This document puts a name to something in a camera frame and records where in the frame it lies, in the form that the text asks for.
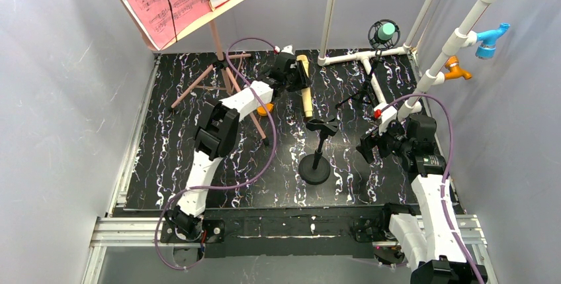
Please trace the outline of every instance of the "pvc pipe frame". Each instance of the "pvc pipe frame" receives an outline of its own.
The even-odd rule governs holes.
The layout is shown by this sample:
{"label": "pvc pipe frame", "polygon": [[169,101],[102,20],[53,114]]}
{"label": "pvc pipe frame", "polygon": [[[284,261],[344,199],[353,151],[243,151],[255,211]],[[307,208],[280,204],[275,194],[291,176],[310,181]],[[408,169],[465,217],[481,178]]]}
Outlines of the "pvc pipe frame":
{"label": "pvc pipe frame", "polygon": [[[440,69],[444,66],[446,61],[454,56],[462,45],[468,39],[468,34],[471,28],[476,24],[477,20],[481,17],[483,12],[497,0],[477,0],[466,18],[462,21],[460,26],[454,30],[450,38],[442,47],[442,51],[438,58],[434,61],[433,65],[425,72],[423,77],[419,80],[417,87],[413,93],[426,93],[437,79]],[[398,111],[398,119],[402,120],[411,114],[412,107],[419,100],[419,97],[409,98],[405,104],[400,107]]]}
{"label": "pvc pipe frame", "polygon": [[322,44],[320,46],[319,58],[325,58],[325,53],[327,52],[327,40],[329,39],[329,29],[331,28],[331,18],[333,16],[333,7],[335,6],[335,0],[327,0],[327,6],[325,7],[325,19],[324,19],[324,31],[322,32]]}
{"label": "pvc pipe frame", "polygon": [[[407,40],[405,41],[404,45],[399,48],[390,49],[386,51],[382,51],[381,56],[391,56],[397,54],[407,54],[409,52],[410,44],[413,37],[416,35],[417,31],[419,30],[419,26],[421,22],[425,18],[427,11],[429,9],[430,4],[433,0],[425,0],[415,23],[413,24],[413,28],[411,29]],[[327,40],[329,39],[329,30],[331,28],[331,19],[333,17],[333,8],[335,6],[335,0],[327,0],[327,5],[325,7],[325,20],[324,20],[324,30],[322,33],[322,43],[320,46],[320,55],[318,56],[318,64],[320,66],[328,66],[330,64],[336,64],[339,62],[347,62],[347,61],[355,61],[360,60],[363,65],[365,66],[365,70],[367,73],[372,73],[372,67],[370,66],[369,59],[376,56],[375,51],[364,51],[364,52],[357,52],[355,54],[347,54],[345,56],[338,56],[338,57],[327,57]],[[372,88],[374,88],[374,94],[380,103],[385,103],[386,99],[384,98],[384,94],[380,88],[380,84],[378,80],[373,75],[372,76]]]}
{"label": "pvc pipe frame", "polygon": [[[407,51],[411,48],[411,42],[412,42],[413,38],[415,37],[415,35],[417,34],[417,31],[419,30],[419,26],[421,25],[423,19],[425,18],[425,15],[427,14],[427,11],[429,10],[429,7],[432,4],[432,2],[433,2],[433,0],[425,0],[423,6],[421,7],[421,10],[420,10],[419,14],[417,15],[415,23],[413,23],[413,27],[411,28],[411,31],[409,32],[409,35],[407,36],[407,39],[404,42],[404,46],[403,46],[404,49],[398,48],[398,49],[400,49],[400,51],[398,53],[391,53],[391,52],[384,53],[383,52],[382,56],[389,56],[389,55],[392,55],[392,54],[406,54],[407,53]],[[358,60],[358,58],[350,59],[350,57],[347,57],[347,56],[340,56],[340,57],[334,57],[334,58],[327,58],[326,57],[327,40],[329,39],[329,31],[331,29],[331,18],[333,17],[334,6],[335,6],[335,0],[327,0],[327,6],[325,7],[324,31],[322,33],[322,43],[320,45],[320,55],[318,56],[318,63],[321,66],[326,66],[326,65],[334,64],[334,63],[338,63],[338,62]],[[366,55],[366,52],[361,53],[360,56],[364,56],[364,55]]]}
{"label": "pvc pipe frame", "polygon": [[417,15],[417,19],[415,20],[415,23],[413,23],[413,27],[411,28],[411,31],[409,32],[409,35],[407,36],[407,39],[404,42],[403,47],[406,50],[409,50],[411,48],[411,42],[413,41],[413,38],[417,34],[417,31],[419,30],[419,26],[421,26],[421,22],[425,18],[425,15],[427,14],[427,11],[429,10],[429,7],[431,6],[432,2],[433,0],[425,0],[423,6],[421,7],[421,10]]}

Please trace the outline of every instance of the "black round base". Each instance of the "black round base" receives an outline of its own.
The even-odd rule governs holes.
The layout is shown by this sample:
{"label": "black round base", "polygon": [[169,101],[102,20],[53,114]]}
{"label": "black round base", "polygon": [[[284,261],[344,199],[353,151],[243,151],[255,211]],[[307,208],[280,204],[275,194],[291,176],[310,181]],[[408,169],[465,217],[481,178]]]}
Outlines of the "black round base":
{"label": "black round base", "polygon": [[329,164],[328,160],[324,157],[320,158],[320,162],[318,163],[318,168],[315,170],[312,168],[314,164],[314,155],[307,155],[300,160],[298,164],[298,173],[302,180],[310,185],[319,185],[320,183],[325,183],[325,181],[329,178],[329,174],[331,173],[331,165]]}

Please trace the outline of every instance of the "orange object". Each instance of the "orange object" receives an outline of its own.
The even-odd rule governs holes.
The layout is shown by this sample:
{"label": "orange object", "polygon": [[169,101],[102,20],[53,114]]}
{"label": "orange object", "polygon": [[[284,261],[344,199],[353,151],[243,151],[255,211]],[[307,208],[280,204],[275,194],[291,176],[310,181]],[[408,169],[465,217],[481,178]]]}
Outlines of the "orange object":
{"label": "orange object", "polygon": [[[273,110],[273,107],[275,105],[272,103],[267,103],[267,110],[269,110],[269,113]],[[265,112],[265,109],[263,107],[257,107],[257,114],[261,115],[262,117],[267,116],[267,112]]]}
{"label": "orange object", "polygon": [[444,66],[450,71],[444,75],[445,80],[458,79],[459,77],[463,77],[466,80],[472,78],[471,73],[460,68],[460,60],[456,56],[451,56]]}

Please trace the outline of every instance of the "green microphone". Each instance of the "green microphone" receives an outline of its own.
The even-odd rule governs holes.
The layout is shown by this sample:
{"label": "green microphone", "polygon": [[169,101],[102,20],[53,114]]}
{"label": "green microphone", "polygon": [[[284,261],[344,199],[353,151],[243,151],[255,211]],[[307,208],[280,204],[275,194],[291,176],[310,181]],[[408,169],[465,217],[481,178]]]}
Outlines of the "green microphone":
{"label": "green microphone", "polygon": [[392,39],[395,32],[396,32],[396,26],[394,24],[385,23],[380,27],[380,29],[378,29],[378,33],[376,34],[376,41],[386,42]]}
{"label": "green microphone", "polygon": [[368,30],[368,43],[375,50],[388,50],[400,41],[400,28],[390,19],[376,21]]}

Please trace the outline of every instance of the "marble-patterned table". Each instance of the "marble-patterned table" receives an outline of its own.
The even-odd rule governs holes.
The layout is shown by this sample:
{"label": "marble-patterned table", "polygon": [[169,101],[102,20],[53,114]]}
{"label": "marble-patterned table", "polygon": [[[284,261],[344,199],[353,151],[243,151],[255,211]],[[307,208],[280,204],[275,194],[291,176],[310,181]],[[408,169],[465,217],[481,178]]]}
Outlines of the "marble-patterned table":
{"label": "marble-patterned table", "polygon": [[[332,50],[337,56],[357,50]],[[242,72],[255,79],[264,65],[272,64],[272,52],[252,52]],[[346,62],[328,67],[316,64],[317,50],[297,51],[310,61],[314,116],[337,115],[339,132],[324,144],[324,156],[333,172],[321,185],[306,185],[298,175],[298,161],[312,154],[318,134],[305,128],[302,97],[283,93],[275,101],[273,118],[277,127],[278,148],[265,175],[251,186],[231,191],[210,191],[208,208],[271,208],[303,206],[383,205],[387,202],[416,203],[416,198],[397,158],[368,165],[355,150],[359,138],[372,126],[366,115],[372,107],[347,103],[339,110],[334,105],[356,91],[363,81],[363,66]],[[212,62],[213,54],[164,54],[157,69],[148,114],[142,132],[136,164],[130,180],[125,210],[157,211],[168,197],[185,187],[193,160],[193,134],[202,102],[220,99],[225,91],[195,89],[178,107],[176,115],[166,110],[184,89]],[[415,78],[407,56],[383,57],[375,71],[386,100],[411,93]],[[202,85],[221,87],[222,76],[212,73]],[[259,122],[272,139],[267,117]],[[219,166],[213,185],[234,185],[251,179],[267,162],[272,144],[264,146],[251,122],[240,124],[239,141],[232,154]]]}

